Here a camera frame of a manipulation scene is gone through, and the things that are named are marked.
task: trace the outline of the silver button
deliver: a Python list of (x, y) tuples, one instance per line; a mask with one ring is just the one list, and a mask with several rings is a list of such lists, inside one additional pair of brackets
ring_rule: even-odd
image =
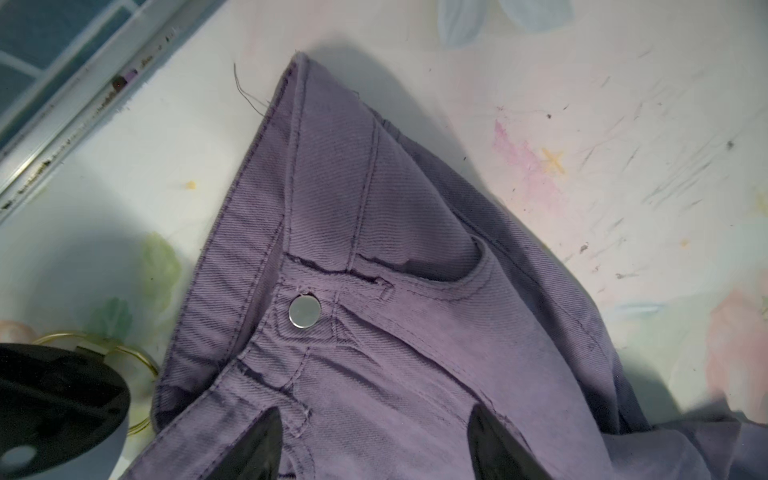
[(288, 318), (296, 328), (308, 329), (320, 319), (320, 302), (311, 295), (298, 296), (290, 303)]

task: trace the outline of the stitching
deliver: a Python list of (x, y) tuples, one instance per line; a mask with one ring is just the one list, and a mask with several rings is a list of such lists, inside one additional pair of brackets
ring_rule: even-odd
[[(419, 279), (418, 277), (413, 278), (412, 275), (409, 275), (407, 273), (402, 272), (394, 272), (394, 275), (396, 276), (397, 283), (407, 283), (409, 285), (413, 285), (416, 287), (423, 287), (429, 290), (434, 290), (437, 292), (450, 292), (452, 290), (458, 290), (465, 286), (467, 283), (471, 283), (476, 277), (481, 276), (483, 273), (485, 273), (486, 268), (488, 267), (488, 263), (491, 262), (490, 258), (492, 253), (488, 251), (488, 248), (484, 245), (482, 245), (477, 240), (480, 239), (473, 239), (475, 243), (478, 244), (480, 251), (482, 252), (480, 261), (477, 262), (477, 264), (472, 268), (472, 271), (470, 271), (467, 275), (464, 277), (450, 282), (440, 282), (438, 280), (424, 280)], [(362, 255), (358, 255), (359, 258), (362, 258), (366, 262), (373, 263), (377, 266), (383, 266), (381, 263), (371, 260), (368, 258), (365, 258)]]
[(299, 103), (300, 111), (298, 116), (296, 117), (296, 129), (292, 130), (296, 132), (296, 139), (294, 140), (294, 144), (296, 145), (295, 151), (291, 148), (291, 154), (293, 155), (293, 158), (290, 159), (291, 161), (291, 175), (290, 175), (290, 206), (289, 206), (289, 219), (290, 222), (288, 222), (288, 235), (286, 237), (286, 245), (288, 245), (288, 250), (290, 250), (290, 241), (291, 237), (293, 235), (293, 203), (295, 201), (294, 192), (296, 191), (296, 182), (293, 181), (293, 179), (296, 177), (296, 164), (298, 164), (298, 158), (299, 158), (299, 142), (301, 139), (301, 121), (304, 119), (304, 107), (305, 107), (305, 99), (306, 99), (306, 86), (304, 85), (306, 83), (306, 77), (310, 74), (310, 63), (304, 62), (304, 71), (302, 71), (301, 78), (296, 79), (296, 89), (298, 90), (297, 93), (300, 93), (301, 97), (296, 98), (295, 102)]
[[(345, 310), (347, 310), (347, 312), (350, 312), (351, 314), (353, 314), (353, 315), (354, 315), (354, 313), (352, 313), (350, 310), (348, 310), (348, 309), (346, 309), (346, 308), (345, 308)], [(396, 383), (398, 383), (398, 384), (400, 384), (400, 385), (404, 386), (404, 387), (405, 387), (405, 388), (407, 388), (408, 390), (410, 390), (410, 391), (414, 392), (416, 395), (418, 395), (419, 397), (421, 397), (421, 398), (422, 398), (422, 400), (424, 400), (424, 401), (426, 401), (426, 402), (429, 402), (429, 403), (432, 403), (432, 404), (433, 404), (433, 405), (435, 405), (435, 406), (438, 406), (438, 407), (440, 407), (440, 408), (441, 408), (441, 409), (442, 409), (442, 410), (443, 410), (445, 413), (448, 413), (449, 415), (451, 415), (451, 416), (455, 417), (457, 420), (459, 420), (459, 421), (460, 421), (460, 423), (461, 423), (462, 425), (464, 425), (464, 426), (467, 426), (467, 425), (468, 425), (468, 422), (467, 422), (467, 420), (463, 419), (463, 418), (462, 418), (461, 416), (459, 416), (459, 415), (456, 415), (456, 414), (455, 414), (453, 411), (451, 411), (451, 409), (449, 409), (447, 406), (445, 406), (445, 405), (444, 405), (442, 402), (440, 402), (439, 400), (432, 398), (432, 396), (430, 396), (430, 395), (428, 395), (428, 394), (426, 394), (426, 393), (422, 392), (421, 390), (417, 389), (415, 386), (406, 385), (404, 382), (402, 382), (401, 380), (397, 379), (397, 377), (395, 377), (395, 376), (394, 376), (394, 375), (393, 375), (393, 374), (392, 374), (392, 373), (391, 373), (391, 372), (390, 372), (390, 371), (389, 371), (387, 368), (385, 368), (385, 367), (384, 367), (384, 366), (383, 366), (383, 365), (382, 365), (382, 364), (381, 364), (381, 363), (380, 363), (378, 360), (374, 359), (372, 356), (370, 356), (370, 355), (367, 353), (365, 346), (362, 344), (362, 342), (360, 342), (360, 340), (359, 340), (359, 339), (357, 338), (357, 336), (355, 336), (354, 334), (352, 334), (351, 345), (347, 345), (347, 346), (348, 346), (350, 349), (353, 349), (353, 350), (355, 350), (357, 353), (359, 353), (359, 354), (361, 354), (361, 355), (365, 356), (365, 357), (366, 357), (368, 360), (370, 360), (371, 362), (373, 362), (373, 363), (374, 363), (376, 366), (378, 366), (378, 367), (379, 367), (379, 369), (380, 369), (380, 370), (381, 370), (383, 373), (385, 373), (385, 374), (386, 374), (386, 375), (389, 377), (389, 379), (391, 379), (392, 381), (394, 381), (394, 382), (396, 382)], [(443, 418), (443, 417), (442, 417), (442, 415), (440, 416), (440, 418), (441, 418), (443, 421), (445, 421), (446, 423), (448, 423), (448, 420), (447, 420), (447, 419), (445, 419), (445, 418)]]
[(312, 478), (315, 478), (315, 457), (312, 456), (312, 450), (310, 450), (308, 445), (304, 445), (304, 450), (306, 450), (306, 454), (310, 456), (310, 461), (312, 462)]
[(280, 390), (284, 390), (288, 388), (288, 386), (292, 385), (295, 381), (298, 380), (298, 378), (301, 376), (302, 372), (304, 371), (304, 365), (306, 363), (306, 359), (310, 356), (310, 350), (311, 347), (307, 347), (304, 351), (304, 356), (301, 358), (301, 361), (299, 362), (299, 366), (296, 368), (296, 371), (293, 373), (293, 375), (290, 376), (288, 381), (285, 383), (285, 385), (280, 387)]
[(446, 303), (456, 303), (456, 302), (460, 302), (462, 300), (466, 300), (468, 298), (471, 298), (477, 292), (479, 292), (480, 290), (484, 289), (485, 286), (487, 286), (491, 282), (492, 275), (491, 275), (490, 269), (483, 268), (483, 270), (487, 270), (488, 278), (485, 279), (485, 281), (482, 283), (482, 285), (480, 285), (477, 288), (473, 289), (473, 291), (471, 291), (471, 292), (467, 292), (464, 296), (457, 296), (456, 298), (444, 299), (444, 298), (439, 298), (437, 296), (426, 295), (425, 293), (420, 293), (420, 292), (417, 292), (415, 290), (411, 290), (411, 289), (405, 288), (405, 287), (403, 287), (402, 289), (405, 290), (406, 292), (410, 292), (410, 293), (412, 293), (414, 295), (417, 295), (417, 296), (423, 296), (424, 298), (428, 298), (430, 300), (438, 300), (440, 302), (446, 302)]
[(371, 150), (368, 153), (368, 171), (366, 172), (366, 182), (362, 186), (362, 194), (360, 196), (360, 207), (357, 210), (357, 218), (355, 219), (355, 231), (352, 235), (352, 245), (350, 246), (349, 250), (349, 258), (346, 261), (346, 269), (349, 270), (352, 268), (352, 261), (355, 258), (355, 255), (357, 253), (357, 243), (358, 243), (358, 236), (360, 235), (360, 232), (362, 230), (362, 219), (364, 217), (364, 213), (368, 207), (368, 200), (369, 200), (369, 193), (371, 189), (371, 183), (373, 183), (373, 175), (376, 172), (376, 165), (378, 162), (376, 160), (378, 159), (379, 155), (376, 154), (376, 152), (379, 149), (379, 129), (376, 128), (377, 123), (374, 120), (373, 122), (373, 129), (371, 133)]
[[(280, 407), (280, 402), (285, 402), (287, 404), (286, 409), (295, 409), (295, 410), (301, 410), (302, 414), (304, 415), (304, 420), (301, 421), (301, 423), (296, 423), (293, 421), (292, 415), (286, 415), (283, 419), (283, 423), (288, 425), (289, 432), (291, 435), (295, 435), (293, 430), (298, 431), (300, 427), (306, 423), (306, 417), (309, 415), (309, 408), (306, 407), (304, 404), (302, 404), (298, 399), (286, 395), (285, 392), (282, 392), (278, 389), (274, 389), (271, 386), (268, 386), (266, 383), (259, 382), (257, 380), (254, 380), (250, 377), (250, 374), (248, 372), (255, 372), (253, 369), (251, 369), (243, 360), (237, 359), (235, 362), (235, 366), (237, 367), (238, 373), (241, 374), (244, 377), (249, 378), (254, 384), (258, 385), (262, 390), (264, 390), (268, 396), (273, 396), (274, 399), (270, 401), (272, 404), (271, 406), (277, 406)], [(253, 405), (252, 402), (248, 401), (247, 399), (244, 399), (242, 396), (239, 396), (235, 394), (238, 399), (243, 399), (246, 403), (249, 405)]]
[(304, 412), (303, 412), (304, 413), (304, 420), (298, 426), (294, 427), (296, 429), (295, 432), (291, 432), (291, 435), (293, 435), (293, 437), (295, 439), (298, 439), (301, 436), (301, 434), (304, 433), (304, 430), (305, 430), (307, 424), (310, 422), (310, 416), (312, 415), (312, 410), (310, 410), (309, 407), (305, 406), (302, 403), (300, 403), (300, 405), (302, 407), (304, 407)]
[(181, 419), (186, 418), (187, 415), (189, 415), (190, 412), (196, 410), (194, 408), (195, 404), (202, 403), (206, 398), (210, 396), (212, 392), (215, 392), (219, 386), (219, 384), (223, 381), (224, 373), (218, 376), (216, 379), (216, 382), (205, 392), (203, 392), (202, 395), (197, 397), (194, 402), (192, 402), (191, 405), (189, 405), (182, 413), (176, 416), (176, 418), (171, 421), (168, 426), (166, 426), (164, 429), (160, 430), (160, 432), (157, 434), (155, 439), (152, 441), (152, 443), (134, 460), (133, 465), (138, 465), (139, 461), (143, 459), (145, 456), (149, 455), (150, 452), (154, 451), (154, 449), (157, 447), (157, 445), (160, 443), (162, 439), (164, 439), (166, 436), (170, 434), (173, 430), (178, 427), (179, 423), (181, 422)]
[[(221, 207), (221, 211), (217, 216), (216, 222), (214, 224), (214, 228), (211, 231), (210, 235), (208, 236), (208, 239), (206, 240), (205, 246), (203, 248), (203, 253), (200, 255), (200, 259), (197, 261), (197, 265), (195, 266), (194, 274), (192, 276), (192, 281), (190, 282), (189, 290), (187, 291), (187, 296), (184, 299), (184, 303), (182, 304), (181, 309), (179, 311), (178, 321), (174, 329), (173, 336), (170, 338), (170, 342), (168, 343), (168, 349), (165, 353), (165, 359), (163, 362), (163, 372), (160, 377), (160, 381), (157, 383), (158, 386), (165, 384), (168, 376), (168, 370), (169, 370), (168, 367), (174, 363), (173, 356), (171, 355), (171, 353), (173, 352), (174, 346), (176, 345), (176, 342), (178, 340), (178, 336), (181, 331), (180, 325), (184, 321), (184, 315), (188, 310), (190, 301), (193, 299), (193, 291), (195, 291), (195, 286), (197, 285), (197, 281), (199, 280), (200, 270), (202, 270), (202, 266), (205, 263), (207, 254), (210, 252), (210, 248), (214, 243), (214, 237), (219, 233), (221, 222), (223, 221), (224, 216), (229, 210), (229, 207), (232, 203), (232, 198), (237, 192), (237, 189), (240, 186), (240, 181), (243, 179), (243, 176), (245, 175), (245, 170), (247, 170), (247, 168), (250, 166), (251, 162), (253, 161), (253, 157), (256, 154), (256, 151), (258, 150), (259, 146), (261, 145), (261, 141), (264, 138), (264, 134), (266, 133), (267, 128), (270, 127), (273, 123), (275, 112), (277, 110), (277, 107), (280, 105), (280, 103), (283, 100), (283, 96), (285, 95), (286, 87), (288, 85), (288, 79), (293, 75), (295, 67), (296, 67), (296, 64), (291, 64), (291, 67), (286, 71), (286, 74), (283, 76), (283, 83), (280, 85), (280, 89), (278, 90), (278, 93), (276, 93), (270, 108), (267, 109), (266, 117), (264, 118), (264, 121), (261, 127), (259, 128), (256, 134), (256, 137), (253, 139), (253, 143), (250, 145), (250, 148), (248, 149), (248, 152), (245, 155), (243, 163), (240, 165), (240, 169), (237, 171), (235, 181), (233, 182), (232, 186), (227, 192), (227, 196), (224, 200), (223, 206)], [(163, 390), (163, 389), (159, 389), (157, 391), (158, 405), (161, 403), (165, 403), (167, 401), (166, 391), (167, 390)]]
[(253, 426), (256, 425), (256, 423), (259, 420), (261, 420), (261, 416), (262, 416), (264, 411), (265, 411), (264, 409), (261, 409), (256, 414), (256, 416), (253, 418), (253, 421), (248, 425), (248, 428), (243, 430), (243, 432), (237, 436), (237, 438), (235, 439), (234, 442), (231, 442), (229, 445), (227, 445), (224, 448), (224, 450), (222, 450), (221, 453), (210, 464), (208, 464), (208, 466), (203, 470), (203, 473), (201, 473), (201, 474), (199, 474), (197, 476), (198, 479), (199, 478), (203, 478), (203, 477), (207, 477), (210, 474), (209, 470), (210, 470), (211, 466), (217, 465), (218, 462), (221, 460), (221, 458), (224, 457), (227, 453), (229, 453), (229, 451), (232, 449), (232, 446), (235, 445), (236, 443), (238, 443), (253, 428)]
[(274, 250), (275, 243), (277, 241), (277, 236), (280, 233), (280, 230), (282, 228), (283, 228), (283, 220), (280, 220), (280, 223), (277, 225), (277, 228), (272, 233), (272, 238), (270, 238), (270, 242), (268, 244), (269, 246), (267, 247), (266, 252), (262, 256), (261, 261), (259, 262), (259, 266), (256, 268), (256, 273), (253, 275), (253, 280), (251, 280), (251, 283), (248, 286), (248, 294), (243, 299), (243, 302), (240, 305), (240, 311), (237, 314), (238, 326), (235, 328), (235, 332), (230, 338), (229, 345), (227, 345), (227, 358), (232, 356), (232, 348), (234, 347), (234, 344), (237, 341), (237, 337), (243, 328), (243, 321), (245, 320), (246, 307), (249, 306), (251, 302), (253, 302), (253, 292), (256, 291), (256, 285), (259, 283), (261, 276), (264, 274), (263, 272), (264, 264), (266, 263), (266, 259), (272, 253), (272, 250)]
[(539, 282), (538, 282), (538, 281), (537, 281), (537, 280), (536, 280), (536, 279), (535, 279), (533, 276), (531, 276), (531, 275), (530, 275), (528, 272), (526, 272), (525, 270), (523, 270), (523, 269), (522, 269), (522, 268), (521, 268), (521, 267), (520, 267), (520, 266), (517, 264), (517, 262), (515, 262), (515, 260), (514, 260), (514, 259), (512, 259), (512, 257), (511, 257), (511, 254), (510, 254), (510, 253), (509, 253), (509, 252), (508, 252), (508, 251), (507, 251), (507, 250), (506, 250), (506, 249), (505, 249), (505, 248), (504, 248), (504, 247), (503, 247), (503, 246), (502, 246), (500, 243), (496, 242), (495, 240), (490, 240), (490, 239), (488, 238), (488, 236), (487, 236), (487, 235), (485, 235), (485, 233), (484, 233), (482, 230), (480, 230), (480, 229), (479, 229), (479, 228), (478, 228), (476, 225), (474, 225), (474, 224), (473, 224), (471, 221), (469, 221), (467, 218), (465, 218), (463, 215), (461, 215), (461, 213), (459, 213), (458, 211), (456, 211), (456, 210), (453, 208), (453, 206), (451, 206), (451, 211), (453, 211), (454, 215), (456, 215), (456, 216), (457, 216), (457, 217), (458, 217), (458, 218), (459, 218), (459, 219), (460, 219), (460, 220), (461, 220), (461, 221), (462, 221), (462, 222), (463, 222), (465, 225), (467, 225), (468, 227), (472, 228), (472, 229), (473, 229), (473, 230), (474, 230), (474, 231), (475, 231), (475, 232), (476, 232), (478, 235), (480, 235), (480, 236), (481, 236), (481, 237), (482, 237), (482, 238), (483, 238), (485, 241), (487, 241), (487, 242), (491, 243), (492, 245), (494, 245), (495, 247), (497, 247), (497, 248), (498, 248), (498, 249), (501, 251), (501, 253), (502, 253), (502, 254), (503, 254), (505, 257), (507, 257), (507, 259), (509, 259), (509, 261), (512, 263), (512, 265), (514, 265), (514, 266), (515, 266), (515, 268), (517, 268), (517, 269), (518, 269), (518, 271), (520, 271), (520, 273), (522, 273), (523, 275), (525, 275), (525, 276), (526, 276), (526, 277), (527, 277), (527, 278), (528, 278), (528, 279), (529, 279), (531, 282), (533, 282), (533, 284), (534, 284), (534, 285), (536, 285), (536, 287), (537, 287), (537, 288), (538, 288), (538, 290), (539, 290), (539, 293), (541, 293), (542, 295), (544, 295), (544, 297), (546, 297), (546, 298), (547, 298), (547, 300), (551, 301), (551, 302), (552, 302), (554, 305), (556, 305), (556, 307), (557, 307), (557, 308), (558, 308), (558, 309), (559, 309), (559, 310), (560, 310), (560, 311), (561, 311), (561, 312), (562, 312), (564, 315), (566, 315), (566, 316), (567, 316), (567, 317), (568, 317), (568, 318), (569, 318), (571, 321), (573, 321), (573, 322), (575, 322), (575, 323), (577, 323), (577, 324), (579, 325), (579, 327), (581, 328), (581, 330), (582, 330), (582, 331), (583, 331), (585, 334), (587, 334), (587, 336), (589, 336), (589, 338), (590, 338), (590, 339), (591, 339), (591, 340), (592, 340), (592, 341), (593, 341), (593, 342), (594, 342), (594, 343), (595, 343), (595, 344), (598, 346), (598, 348), (599, 348), (599, 350), (600, 350), (600, 353), (603, 355), (603, 357), (605, 358), (605, 360), (606, 360), (607, 362), (610, 362), (610, 360), (609, 360), (609, 358), (608, 358), (608, 355), (607, 355), (607, 354), (606, 354), (606, 352), (603, 350), (603, 346), (600, 344), (600, 342), (598, 342), (598, 341), (597, 341), (597, 339), (595, 339), (595, 338), (594, 338), (594, 335), (592, 335), (592, 333), (591, 333), (591, 332), (590, 332), (590, 331), (589, 331), (587, 328), (585, 328), (585, 327), (584, 327), (584, 324), (583, 324), (583, 323), (581, 323), (581, 321), (580, 321), (579, 319), (577, 319), (577, 318), (573, 317), (573, 316), (572, 316), (572, 315), (571, 315), (571, 314), (570, 314), (570, 313), (569, 313), (569, 312), (568, 312), (568, 311), (567, 311), (567, 310), (566, 310), (566, 309), (565, 309), (565, 308), (564, 308), (564, 307), (563, 307), (563, 306), (562, 306), (562, 305), (561, 305), (561, 304), (560, 304), (560, 303), (559, 303), (557, 300), (555, 300), (554, 298), (552, 298), (552, 297), (549, 295), (549, 293), (546, 291), (546, 289), (545, 289), (543, 286), (541, 286), (541, 284), (540, 284), (540, 283), (539, 283)]
[[(332, 275), (340, 275), (341, 276), (341, 275), (345, 275), (345, 274), (344, 273), (333, 273)], [(305, 280), (302, 280), (302, 279), (296, 278), (295, 276), (290, 276), (290, 275), (285, 275), (285, 280), (290, 282), (290, 283), (293, 283), (295, 285), (300, 285), (302, 282), (306, 282)], [(323, 281), (323, 278), (321, 276), (321, 278), (319, 280), (314, 280), (314, 281), (318, 281), (318, 282), (319, 281)], [(371, 284), (371, 285), (368, 286), (368, 288), (371, 290), (371, 292), (361, 291), (361, 288), (359, 288), (359, 285), (356, 285), (356, 286), (351, 287), (351, 288), (350, 287), (346, 287), (346, 286), (340, 286), (339, 288), (323, 288), (321, 286), (311, 286), (311, 287), (307, 287), (307, 288), (309, 290), (312, 290), (313, 292), (338, 292), (338, 291), (354, 292), (355, 295), (358, 295), (358, 296), (361, 296), (361, 297), (364, 297), (364, 298), (368, 298), (368, 299), (372, 299), (372, 300), (376, 300), (376, 299), (380, 299), (381, 295), (383, 295), (387, 290), (389, 290), (389, 285), (391, 285), (389, 282), (387, 284), (381, 285), (381, 286), (374, 286), (373, 284)]]
[[(456, 372), (461, 373), (466, 379), (458, 379), (457, 378), (457, 380), (460, 383), (466, 385), (468, 389), (472, 390), (473, 392), (477, 392), (483, 398), (483, 400), (488, 404), (490, 409), (494, 413), (497, 413), (496, 412), (496, 408), (493, 406), (493, 401), (490, 399), (490, 397), (488, 397), (488, 395), (486, 395), (480, 388), (476, 388), (476, 387), (470, 386), (470, 384), (468, 382), (471, 381), (470, 379), (472, 378), (472, 376), (470, 376), (467, 372), (465, 372), (464, 369), (462, 369), (461, 367), (459, 367), (456, 364), (454, 364), (454, 362), (452, 362), (450, 359), (447, 359), (444, 356), (442, 356), (439, 352), (434, 350), (429, 345), (429, 343), (425, 342), (420, 336), (416, 335), (414, 332), (412, 332), (409, 329), (405, 328), (401, 323), (398, 323), (395, 320), (393, 320), (393, 319), (391, 319), (391, 318), (389, 318), (388, 316), (385, 316), (385, 315), (381, 315), (381, 317), (383, 319), (386, 319), (387, 321), (389, 321), (392, 325), (394, 325), (396, 327), (399, 327), (400, 329), (406, 331), (413, 339), (418, 340), (422, 344), (422, 348), (424, 348), (424, 350), (426, 350), (428, 353), (431, 353), (436, 359), (441, 360), (442, 363), (444, 363), (444, 364), (450, 366), (451, 368), (453, 368)], [(435, 363), (440, 365), (442, 368), (447, 369), (440, 362), (438, 362), (436, 360), (435, 360)]]

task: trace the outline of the black plastic object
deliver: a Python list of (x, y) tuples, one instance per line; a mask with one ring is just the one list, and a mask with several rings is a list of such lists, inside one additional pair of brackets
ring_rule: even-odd
[(21, 478), (76, 458), (124, 421), (131, 394), (112, 368), (69, 350), (0, 343), (0, 455), (20, 445), (36, 449)]
[(206, 480), (275, 480), (283, 451), (277, 407), (267, 410)]
[(485, 406), (472, 409), (467, 437), (476, 480), (552, 480)]

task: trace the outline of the black round object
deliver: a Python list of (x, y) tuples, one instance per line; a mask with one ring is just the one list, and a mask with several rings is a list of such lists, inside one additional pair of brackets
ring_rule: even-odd
[(80, 353), (0, 343), (0, 455), (36, 449), (18, 478), (43, 472), (103, 442), (128, 413), (131, 394), (117, 372)]

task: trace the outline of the purple jeans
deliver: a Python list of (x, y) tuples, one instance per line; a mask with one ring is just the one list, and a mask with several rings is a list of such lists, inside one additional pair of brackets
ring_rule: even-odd
[[(301, 294), (321, 305), (308, 329), (288, 318)], [(296, 55), (197, 264), (157, 438), (125, 478), (205, 478), (271, 407), (287, 478), (472, 478), (478, 403), (553, 478), (768, 478), (762, 427), (652, 429), (561, 265)]]

